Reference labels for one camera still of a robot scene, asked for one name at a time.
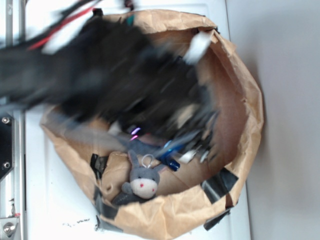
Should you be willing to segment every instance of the pink light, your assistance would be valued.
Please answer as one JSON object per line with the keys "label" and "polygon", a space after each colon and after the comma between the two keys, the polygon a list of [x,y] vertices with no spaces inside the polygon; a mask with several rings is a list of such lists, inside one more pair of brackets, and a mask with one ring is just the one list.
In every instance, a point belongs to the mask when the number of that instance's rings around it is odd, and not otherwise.
{"label": "pink light", "polygon": [[138,137],[138,135],[134,135],[134,136],[130,139],[130,141],[136,139],[137,137]]}
{"label": "pink light", "polygon": [[131,135],[135,135],[137,132],[139,132],[141,130],[141,128],[140,127],[137,127],[135,130],[133,130],[132,132],[131,132]]}

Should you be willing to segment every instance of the crumpled paper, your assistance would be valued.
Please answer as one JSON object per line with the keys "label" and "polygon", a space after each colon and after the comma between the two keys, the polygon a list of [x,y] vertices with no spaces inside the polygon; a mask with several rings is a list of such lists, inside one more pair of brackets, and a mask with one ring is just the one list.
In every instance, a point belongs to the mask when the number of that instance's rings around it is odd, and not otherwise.
{"label": "crumpled paper", "polygon": [[[111,21],[123,21],[128,14],[104,16]],[[198,31],[212,34],[211,45],[197,65],[201,84],[210,86],[215,108],[220,110],[214,129],[214,146],[209,154],[214,160],[199,163],[193,159],[182,164],[177,172],[161,173],[157,197],[143,204],[121,206],[114,220],[101,219],[125,233],[146,239],[174,239],[203,225],[206,220],[237,204],[261,140],[264,123],[262,93],[243,64],[236,46],[220,36],[216,25],[205,16],[171,10],[144,10],[135,13],[134,24],[148,34],[154,44],[169,43],[183,55]],[[47,128],[50,119],[45,114],[42,127],[54,143],[55,150],[73,174],[79,187],[94,204],[98,187],[103,201],[111,206],[128,181],[131,163],[127,154],[67,139]],[[97,119],[92,126],[107,130],[108,124]],[[96,180],[90,168],[91,154],[109,155],[102,179]],[[200,183],[223,167],[238,177],[231,191],[211,204]]]}

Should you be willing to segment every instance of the white surface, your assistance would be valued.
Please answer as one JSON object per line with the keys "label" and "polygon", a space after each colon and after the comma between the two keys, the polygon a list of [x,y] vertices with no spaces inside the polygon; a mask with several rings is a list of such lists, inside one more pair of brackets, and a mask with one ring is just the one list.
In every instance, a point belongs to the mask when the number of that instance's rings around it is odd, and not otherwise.
{"label": "white surface", "polygon": [[[115,1],[103,1],[105,14],[121,12]],[[219,30],[229,37],[226,4],[224,0],[163,0],[137,1],[141,9],[164,8],[198,13],[210,17]],[[49,25],[54,17],[45,15],[46,10],[59,9],[60,1],[30,0],[27,5],[27,30],[35,32]],[[141,239],[136,236],[112,231],[95,231],[96,210],[77,186],[71,173],[57,156],[50,140],[39,127],[42,107],[26,115],[26,202],[28,239]],[[210,231],[200,226],[179,237],[182,240],[250,240],[247,193],[244,188],[238,205]]]}
{"label": "white surface", "polygon": [[266,123],[247,181],[253,240],[320,239],[320,2],[227,0]]}

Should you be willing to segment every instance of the white wall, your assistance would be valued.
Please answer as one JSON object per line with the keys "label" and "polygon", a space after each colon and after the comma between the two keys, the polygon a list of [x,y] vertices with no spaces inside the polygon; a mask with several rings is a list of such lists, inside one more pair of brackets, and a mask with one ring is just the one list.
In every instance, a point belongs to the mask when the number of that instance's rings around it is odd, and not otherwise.
{"label": "white wall", "polygon": [[226,4],[231,41],[264,94],[247,181],[251,237],[320,239],[320,1]]}

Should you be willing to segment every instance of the metal frame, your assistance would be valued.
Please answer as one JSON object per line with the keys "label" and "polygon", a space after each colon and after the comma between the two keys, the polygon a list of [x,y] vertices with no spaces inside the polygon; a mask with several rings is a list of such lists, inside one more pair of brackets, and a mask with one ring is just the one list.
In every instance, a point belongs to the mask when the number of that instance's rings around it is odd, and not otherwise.
{"label": "metal frame", "polygon": [[[25,6],[26,0],[0,0],[0,41],[6,47],[25,37]],[[11,122],[14,167],[0,182],[0,239],[26,240],[25,115],[19,111],[8,115],[14,119]]]}

